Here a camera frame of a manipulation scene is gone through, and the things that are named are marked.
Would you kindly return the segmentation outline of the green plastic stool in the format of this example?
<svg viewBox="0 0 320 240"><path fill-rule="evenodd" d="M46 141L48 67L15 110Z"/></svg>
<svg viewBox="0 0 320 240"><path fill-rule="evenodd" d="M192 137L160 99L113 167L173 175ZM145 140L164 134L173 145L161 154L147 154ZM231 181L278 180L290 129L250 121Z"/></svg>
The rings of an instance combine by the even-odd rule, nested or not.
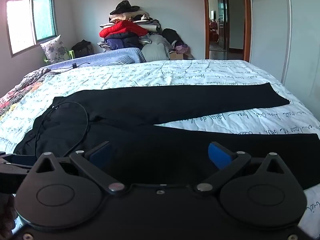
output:
<svg viewBox="0 0 320 240"><path fill-rule="evenodd" d="M68 55L69 55L69 58L71 60L75 59L75 53L73 50L69 50L68 51ZM49 60L46 58L46 55L43 56L43 61L46 63L46 64L50 64Z"/></svg>

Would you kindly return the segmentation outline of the white script-print quilt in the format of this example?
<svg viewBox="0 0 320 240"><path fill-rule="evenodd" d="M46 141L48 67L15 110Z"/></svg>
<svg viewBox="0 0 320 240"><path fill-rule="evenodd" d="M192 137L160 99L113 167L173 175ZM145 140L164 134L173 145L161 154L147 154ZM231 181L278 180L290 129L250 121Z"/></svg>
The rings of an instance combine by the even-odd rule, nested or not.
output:
<svg viewBox="0 0 320 240"><path fill-rule="evenodd" d="M211 114L170 122L168 127L249 134L319 133L319 121L284 85L268 72L240 60L178 60L111 66L80 67L56 76L46 75L36 87L1 117L1 150L12 153L31 130L34 120L57 96L81 90L119 87L180 85L259 85L269 83L289 104L272 109L252 109Z"/></svg>

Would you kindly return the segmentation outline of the black bag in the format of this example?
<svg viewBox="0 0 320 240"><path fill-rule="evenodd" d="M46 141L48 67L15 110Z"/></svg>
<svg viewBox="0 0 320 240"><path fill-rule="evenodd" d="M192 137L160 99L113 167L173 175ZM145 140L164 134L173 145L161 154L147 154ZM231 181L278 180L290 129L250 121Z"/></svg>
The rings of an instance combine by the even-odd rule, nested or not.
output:
<svg viewBox="0 0 320 240"><path fill-rule="evenodd" d="M74 51L74 55L76 58L94 54L92 43L86 40L82 40L81 42L78 42L77 44L72 46L72 51Z"/></svg>

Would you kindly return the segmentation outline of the black hat on pile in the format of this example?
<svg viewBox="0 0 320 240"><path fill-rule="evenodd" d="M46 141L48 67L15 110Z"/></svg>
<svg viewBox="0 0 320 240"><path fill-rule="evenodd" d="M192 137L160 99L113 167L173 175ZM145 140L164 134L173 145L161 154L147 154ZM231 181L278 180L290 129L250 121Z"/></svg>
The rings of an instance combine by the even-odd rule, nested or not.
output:
<svg viewBox="0 0 320 240"><path fill-rule="evenodd" d="M116 6L114 11L110 12L110 15L123 14L125 12L135 12L139 9L139 6L132 6L128 0L123 0Z"/></svg>

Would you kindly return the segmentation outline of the floral patchwork blanket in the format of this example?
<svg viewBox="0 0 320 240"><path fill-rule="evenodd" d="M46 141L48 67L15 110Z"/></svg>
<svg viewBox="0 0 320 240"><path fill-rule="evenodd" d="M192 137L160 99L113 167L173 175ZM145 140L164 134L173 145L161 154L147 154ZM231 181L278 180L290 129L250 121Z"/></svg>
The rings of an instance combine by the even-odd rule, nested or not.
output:
<svg viewBox="0 0 320 240"><path fill-rule="evenodd" d="M5 115L12 105L18 103L37 85L43 83L50 72L49 68L41 68L24 76L19 84L1 98L1 116Z"/></svg>

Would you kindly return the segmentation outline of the white and cream clothes stack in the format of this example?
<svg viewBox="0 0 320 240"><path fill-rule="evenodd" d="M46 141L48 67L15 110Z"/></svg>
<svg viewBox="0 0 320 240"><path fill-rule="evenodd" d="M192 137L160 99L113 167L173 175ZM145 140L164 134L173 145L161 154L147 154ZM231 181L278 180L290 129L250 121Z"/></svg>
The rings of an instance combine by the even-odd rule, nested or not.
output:
<svg viewBox="0 0 320 240"><path fill-rule="evenodd" d="M101 29L109 28L123 20L128 20L130 22L133 22L138 26L146 29L148 32L159 33L161 31L161 24L159 20L151 18L150 15L143 10L110 15L109 22L105 24L101 24L100 28Z"/></svg>

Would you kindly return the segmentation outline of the brown wooden door frame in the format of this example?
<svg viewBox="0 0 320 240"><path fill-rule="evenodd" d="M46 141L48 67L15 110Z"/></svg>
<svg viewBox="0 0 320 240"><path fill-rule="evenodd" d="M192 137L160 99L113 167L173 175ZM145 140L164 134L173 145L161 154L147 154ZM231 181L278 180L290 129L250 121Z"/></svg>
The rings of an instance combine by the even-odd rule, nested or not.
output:
<svg viewBox="0 0 320 240"><path fill-rule="evenodd" d="M205 58L209 59L209 2L204 0L204 33L205 33ZM251 55L252 38L252 2L244 0L244 49L243 56L245 61L249 61Z"/></svg>

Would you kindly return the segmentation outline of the red puffer jacket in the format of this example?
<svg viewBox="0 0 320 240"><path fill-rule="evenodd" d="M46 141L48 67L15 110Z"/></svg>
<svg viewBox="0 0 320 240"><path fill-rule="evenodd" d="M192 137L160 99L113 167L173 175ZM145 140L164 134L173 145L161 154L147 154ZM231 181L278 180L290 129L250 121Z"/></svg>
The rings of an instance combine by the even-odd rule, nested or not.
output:
<svg viewBox="0 0 320 240"><path fill-rule="evenodd" d="M106 38L112 34L122 34L128 32L134 33L138 36L145 36L148 33L146 29L140 27L139 25L128 20L123 20L111 27L104 28L100 31L99 36L101 38Z"/></svg>

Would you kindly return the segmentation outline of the grey bundled garment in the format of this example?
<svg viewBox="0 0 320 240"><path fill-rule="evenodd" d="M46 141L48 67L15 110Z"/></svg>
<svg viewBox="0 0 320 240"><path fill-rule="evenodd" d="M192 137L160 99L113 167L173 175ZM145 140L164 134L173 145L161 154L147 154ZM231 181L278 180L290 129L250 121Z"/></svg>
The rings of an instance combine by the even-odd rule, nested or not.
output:
<svg viewBox="0 0 320 240"><path fill-rule="evenodd" d="M162 35L150 35L150 44L144 45L142 54L146 62L169 60L169 51L172 49L171 44Z"/></svg>

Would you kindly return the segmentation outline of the green-framed window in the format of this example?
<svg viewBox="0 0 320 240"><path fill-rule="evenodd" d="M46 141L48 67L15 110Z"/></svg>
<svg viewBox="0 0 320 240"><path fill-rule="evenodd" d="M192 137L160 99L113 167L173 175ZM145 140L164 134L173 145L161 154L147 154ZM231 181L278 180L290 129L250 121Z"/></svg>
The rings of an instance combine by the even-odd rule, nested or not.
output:
<svg viewBox="0 0 320 240"><path fill-rule="evenodd" d="M12 57L58 35L54 0L6 0L5 15Z"/></svg>

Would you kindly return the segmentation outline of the purple cloth item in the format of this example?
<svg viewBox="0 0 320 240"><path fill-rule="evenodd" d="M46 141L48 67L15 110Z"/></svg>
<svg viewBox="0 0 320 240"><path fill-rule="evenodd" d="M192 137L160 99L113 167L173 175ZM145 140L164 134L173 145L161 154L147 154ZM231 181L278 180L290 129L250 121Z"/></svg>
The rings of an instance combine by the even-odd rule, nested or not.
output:
<svg viewBox="0 0 320 240"><path fill-rule="evenodd" d="M177 54L186 54L189 51L189 46L187 44L175 46L175 51Z"/></svg>

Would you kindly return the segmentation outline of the black garment beside pile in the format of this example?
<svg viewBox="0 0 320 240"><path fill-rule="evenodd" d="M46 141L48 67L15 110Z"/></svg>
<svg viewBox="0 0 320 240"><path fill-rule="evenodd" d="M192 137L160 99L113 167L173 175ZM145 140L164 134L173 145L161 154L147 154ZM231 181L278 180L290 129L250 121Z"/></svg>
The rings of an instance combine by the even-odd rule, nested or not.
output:
<svg viewBox="0 0 320 240"><path fill-rule="evenodd" d="M174 29L165 28L162 31L162 36L170 43L172 48L175 48L176 46L184 45L183 40L178 35L177 31Z"/></svg>

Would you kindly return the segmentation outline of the floral white pillow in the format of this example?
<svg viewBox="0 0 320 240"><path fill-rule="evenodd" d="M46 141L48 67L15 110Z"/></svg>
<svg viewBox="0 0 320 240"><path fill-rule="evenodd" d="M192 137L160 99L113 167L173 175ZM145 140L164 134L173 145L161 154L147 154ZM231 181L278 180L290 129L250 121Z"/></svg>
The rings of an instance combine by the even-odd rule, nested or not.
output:
<svg viewBox="0 0 320 240"><path fill-rule="evenodd" d="M65 48L61 35L40 44L49 64L55 64L70 59L68 50Z"/></svg>

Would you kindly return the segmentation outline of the navy blue jacket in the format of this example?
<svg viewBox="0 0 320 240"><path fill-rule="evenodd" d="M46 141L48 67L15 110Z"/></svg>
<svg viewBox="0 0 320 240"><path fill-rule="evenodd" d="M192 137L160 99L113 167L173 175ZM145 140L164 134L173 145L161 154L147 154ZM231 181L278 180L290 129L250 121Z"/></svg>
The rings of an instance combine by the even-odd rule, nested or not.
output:
<svg viewBox="0 0 320 240"><path fill-rule="evenodd" d="M142 49L143 45L140 44L137 36L126 37L126 38L106 38L105 42L113 49L124 49L124 48L138 48Z"/></svg>

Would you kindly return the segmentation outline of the black pants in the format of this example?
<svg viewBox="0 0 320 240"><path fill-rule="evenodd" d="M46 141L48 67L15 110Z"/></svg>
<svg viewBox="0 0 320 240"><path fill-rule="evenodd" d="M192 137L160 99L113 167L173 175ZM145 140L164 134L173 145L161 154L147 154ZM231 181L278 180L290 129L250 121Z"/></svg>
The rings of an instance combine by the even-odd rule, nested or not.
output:
<svg viewBox="0 0 320 240"><path fill-rule="evenodd" d="M263 158L280 155L303 189L319 184L316 134L253 135L169 128L172 121L285 106L268 83L253 86L157 86L82 90L56 97L15 147L19 155L64 157L109 142L103 170L124 184L191 184L217 167L208 146Z"/></svg>

